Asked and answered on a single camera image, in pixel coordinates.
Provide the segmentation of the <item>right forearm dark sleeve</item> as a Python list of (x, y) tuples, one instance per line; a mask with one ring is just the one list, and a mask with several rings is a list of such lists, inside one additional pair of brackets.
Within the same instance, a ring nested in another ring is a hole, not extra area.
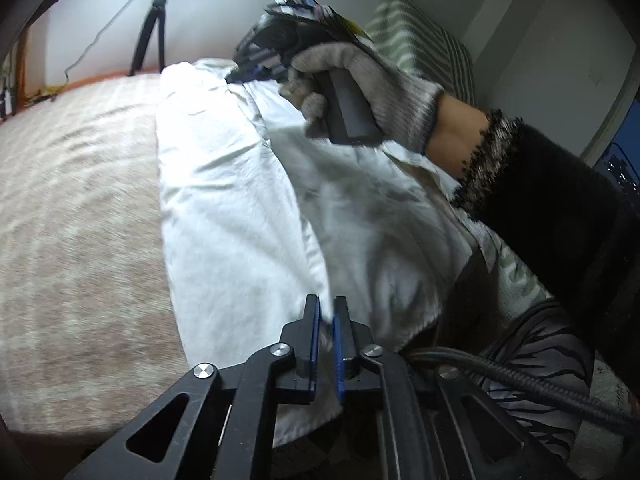
[(458, 180), (454, 206), (484, 223), (639, 391), (639, 217), (613, 185), (519, 119), (448, 94), (426, 154)]

